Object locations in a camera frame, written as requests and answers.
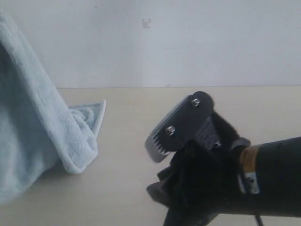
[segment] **towel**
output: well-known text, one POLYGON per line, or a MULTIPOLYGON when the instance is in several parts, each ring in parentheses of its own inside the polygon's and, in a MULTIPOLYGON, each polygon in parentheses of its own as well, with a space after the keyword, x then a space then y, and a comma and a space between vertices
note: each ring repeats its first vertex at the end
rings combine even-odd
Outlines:
POLYGON ((12 18, 0 9, 0 204, 61 161, 79 174, 97 156, 105 101, 68 107, 12 18))

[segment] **metal screw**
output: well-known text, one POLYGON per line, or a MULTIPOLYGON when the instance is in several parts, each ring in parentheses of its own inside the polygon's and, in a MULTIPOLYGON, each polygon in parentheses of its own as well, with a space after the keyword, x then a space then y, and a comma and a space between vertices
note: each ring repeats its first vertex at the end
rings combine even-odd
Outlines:
POLYGON ((201 101, 197 98, 194 98, 191 103, 193 106, 197 107, 201 103, 201 101))
POLYGON ((174 126, 169 126, 165 129, 165 132, 169 135, 172 136, 174 134, 175 127, 174 126))

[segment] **table surface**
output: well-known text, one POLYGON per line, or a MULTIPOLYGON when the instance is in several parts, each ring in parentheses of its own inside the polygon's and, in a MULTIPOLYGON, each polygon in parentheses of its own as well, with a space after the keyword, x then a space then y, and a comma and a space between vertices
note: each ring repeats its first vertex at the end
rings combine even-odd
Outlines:
MULTIPOLYGON (((161 226, 166 208, 147 185, 169 164, 155 164, 144 149, 154 126, 183 97, 209 93, 215 108, 254 144, 301 134, 301 87, 60 89, 67 105, 107 100, 99 155, 81 175, 53 169, 25 194, 0 207, 3 226, 161 226)), ((301 219, 264 217, 267 226, 301 219)), ((211 226, 255 226, 251 216, 220 215, 211 226)))

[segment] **white label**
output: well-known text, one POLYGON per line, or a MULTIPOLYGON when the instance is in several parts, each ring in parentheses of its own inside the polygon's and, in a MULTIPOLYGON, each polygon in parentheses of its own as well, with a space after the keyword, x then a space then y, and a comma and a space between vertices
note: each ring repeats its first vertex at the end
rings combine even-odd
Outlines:
MULTIPOLYGON (((257 182, 256 173, 255 172, 246 173, 245 176, 246 176, 246 180, 248 181, 248 184, 250 185, 251 194, 258 194, 260 192, 260 190, 259 190, 259 186, 258 186, 258 182, 257 182)), ((245 194, 246 190, 243 186, 240 176, 238 176, 238 184, 239 184, 240 191, 245 194)))

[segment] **white wall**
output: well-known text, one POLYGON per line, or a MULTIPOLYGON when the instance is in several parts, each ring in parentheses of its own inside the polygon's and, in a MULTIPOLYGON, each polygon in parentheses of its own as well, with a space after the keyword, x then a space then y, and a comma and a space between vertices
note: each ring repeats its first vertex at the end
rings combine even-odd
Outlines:
POLYGON ((301 84, 300 0, 0 0, 58 87, 301 84), (149 28, 143 19, 151 20, 149 28))

